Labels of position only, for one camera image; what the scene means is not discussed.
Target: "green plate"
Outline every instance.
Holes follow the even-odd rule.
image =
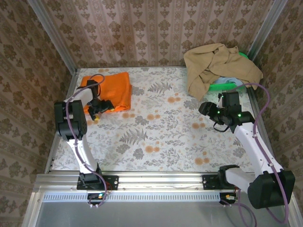
[[[245,55],[245,54],[243,54],[243,53],[241,53],[241,52],[239,52],[239,55],[241,55],[241,56],[243,56],[243,57],[245,57],[245,58],[247,58],[248,59],[248,57]],[[235,87],[237,87],[237,85],[235,85],[234,83],[227,83],[227,84],[211,84],[210,86],[209,86],[209,91],[224,91],[224,90],[232,90],[232,89],[234,89]]]

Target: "cable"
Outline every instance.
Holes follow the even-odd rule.
[[[229,126],[227,126],[226,129],[224,129],[224,130],[216,129],[214,126],[213,126],[213,128],[214,128],[216,131],[219,131],[219,132],[226,132],[226,131],[229,129]]]
[[[237,186],[235,186],[235,190],[233,191],[233,194],[236,193],[236,191],[238,190],[239,188]]]
[[[226,205],[229,205],[230,207],[232,207],[232,205],[231,205],[230,203],[228,203],[227,201],[221,200],[221,202],[224,202]],[[246,227],[250,227],[250,226],[247,225],[247,223],[245,222],[244,216],[243,216],[243,214],[242,214],[242,211],[241,211],[240,207],[244,207],[244,208],[252,215],[252,217],[253,217],[254,220],[255,220],[255,227],[257,227],[258,224],[257,224],[256,215],[255,215],[254,212],[251,210],[251,208],[249,208],[249,206],[247,206],[247,205],[245,205],[245,204],[243,204],[243,203],[240,203],[240,196],[238,196],[238,202],[234,203],[234,205],[238,205],[238,207],[239,207],[239,213],[240,213],[241,219],[242,219],[242,221],[243,221],[243,223],[244,223],[244,225],[245,225]]]
[[[110,187],[110,192],[109,192],[109,193],[111,193],[112,190],[113,190],[113,186],[110,184],[110,182],[106,182],[106,186],[107,186],[107,187]]]
[[[102,81],[99,82],[99,83],[97,83],[97,84],[88,85],[88,86],[86,86],[86,87],[83,87],[83,88],[79,89],[75,94],[73,94],[73,95],[67,100],[66,106],[65,106],[65,111],[66,111],[66,120],[67,120],[68,126],[69,126],[69,128],[70,128],[70,130],[71,130],[72,136],[73,136],[74,139],[75,139],[74,145],[75,145],[75,152],[76,152],[77,157],[79,158],[80,162],[84,165],[84,167],[85,167],[87,170],[89,170],[91,173],[95,174],[96,176],[98,176],[98,177],[101,179],[101,181],[102,181],[102,183],[103,183],[103,185],[104,185],[104,191],[105,191],[105,193],[104,193],[103,199],[102,199],[102,201],[101,201],[99,204],[96,205],[96,207],[99,207],[99,206],[101,206],[101,205],[104,203],[104,201],[105,201],[105,198],[106,198],[106,195],[107,195],[107,184],[106,184],[104,178],[103,178],[99,173],[97,173],[97,172],[91,170],[91,169],[86,165],[86,163],[85,163],[84,160],[82,159],[81,155],[79,154],[79,151],[78,151],[78,139],[77,139],[77,136],[76,136],[74,130],[72,129],[71,119],[70,119],[70,114],[69,114],[69,108],[68,108],[68,107],[69,107],[69,104],[70,104],[70,101],[71,101],[76,95],[78,95],[80,92],[82,92],[83,90],[88,89],[88,88],[90,88],[90,87],[93,87],[93,86],[96,86],[96,85],[100,85],[101,83],[104,82],[105,76],[103,76],[102,74],[95,74],[95,75],[91,76],[90,78],[93,78],[94,76],[97,76],[97,75],[103,77]]]
[[[269,105],[269,102],[270,102],[270,94],[269,94],[269,91],[263,87],[262,85],[258,84],[258,83],[247,83],[247,84],[242,84],[240,86],[237,86],[236,88],[234,88],[233,90],[231,91],[234,91],[240,87],[243,87],[243,86],[246,86],[246,85],[256,85],[260,88],[262,88],[266,94],[267,94],[267,102],[266,104],[264,105],[264,107],[261,109],[261,111],[258,113],[256,119],[255,119],[255,123],[254,123],[254,126],[253,126],[253,133],[254,133],[254,139],[258,145],[258,147],[260,148],[262,154],[264,155],[265,159],[267,160],[268,164],[270,165],[270,167],[272,168],[273,172],[274,172],[274,175],[276,177],[276,180],[278,182],[278,185],[279,185],[279,188],[281,190],[281,193],[282,193],[282,197],[283,197],[283,202],[284,202],[284,205],[285,205],[285,217],[284,219],[281,221],[279,220],[272,212],[269,208],[266,208],[267,211],[269,212],[269,214],[273,217],[274,220],[276,220],[278,223],[280,224],[286,224],[288,222],[288,216],[289,216],[289,207],[288,207],[288,201],[287,201],[287,197],[286,197],[286,194],[285,194],[285,190],[283,188],[283,185],[281,183],[281,180],[280,180],[280,177],[276,171],[276,168],[274,167],[273,163],[271,162],[270,158],[268,157],[268,155],[266,154],[264,148],[262,147],[260,141],[258,140],[258,137],[257,137],[257,122],[259,120],[259,118],[261,117],[261,115],[264,113],[265,109],[268,107]]]
[[[239,208],[239,213],[240,213],[240,217],[241,217],[241,219],[242,219],[242,221],[243,221],[243,223],[244,223],[244,225],[246,226],[246,227],[250,227],[247,223],[246,223],[246,221],[245,221],[245,219],[244,219],[244,216],[243,216],[243,214],[242,214],[242,210],[241,210],[241,204],[242,203],[240,203],[240,198],[241,198],[241,189],[239,189],[238,190],[238,208]],[[254,214],[254,212],[252,212],[252,210],[250,209],[250,211],[251,211],[251,214],[253,215],[253,217],[254,217],[254,219],[255,219],[255,227],[257,226],[257,219],[256,219],[256,216],[255,216],[255,214]]]
[[[92,75],[89,79],[93,79],[93,77],[94,77],[94,76],[97,76],[97,75],[102,75],[102,74],[98,74],[98,73],[97,73],[97,74],[95,74],[95,75]],[[100,94],[101,94],[101,86],[100,86],[100,84],[101,84],[101,83],[98,84],[98,94],[97,94],[97,97],[99,97]]]

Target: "patterned wallpaper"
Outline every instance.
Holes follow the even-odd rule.
[[[70,74],[27,1],[0,1],[0,226],[22,223]]]
[[[271,102],[263,115],[277,160],[296,177],[303,213],[303,1],[288,0],[257,56]],[[266,95],[258,90],[259,106]]]
[[[78,68],[185,65],[204,44],[247,53],[273,0],[42,0]]]

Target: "black bracket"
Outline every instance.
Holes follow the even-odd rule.
[[[99,165],[97,165],[96,172],[100,174],[105,182],[108,183],[108,190],[116,191],[118,190],[119,185],[119,176],[117,175],[103,175]],[[77,190],[87,190],[87,191],[104,191],[105,186],[97,175],[90,173],[90,174],[79,174],[78,183],[77,183]]]
[[[234,189],[235,185],[232,185],[226,181],[225,171],[230,168],[239,168],[237,165],[221,166],[218,174],[202,175],[203,189],[204,190],[222,190],[222,189]]]
[[[107,187],[110,191],[117,191],[119,186],[119,176],[117,175],[102,175],[103,179],[109,183],[110,186]],[[88,191],[104,191],[103,182],[84,184],[83,181],[78,178],[77,190],[88,190]]]
[[[229,193],[229,192],[221,192],[220,193],[220,199],[221,201],[219,203],[221,203],[222,205],[226,205],[226,203],[229,203],[229,204],[234,204],[236,202],[236,200],[228,200],[226,198],[227,195],[230,195],[230,196],[234,196],[236,197],[236,193],[232,192],[232,193]]]

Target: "beige towel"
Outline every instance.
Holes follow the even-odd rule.
[[[239,55],[238,47],[224,44],[196,47],[184,54],[188,93],[201,101],[209,85],[219,77],[235,77],[243,83],[259,83],[263,73],[255,64]]]

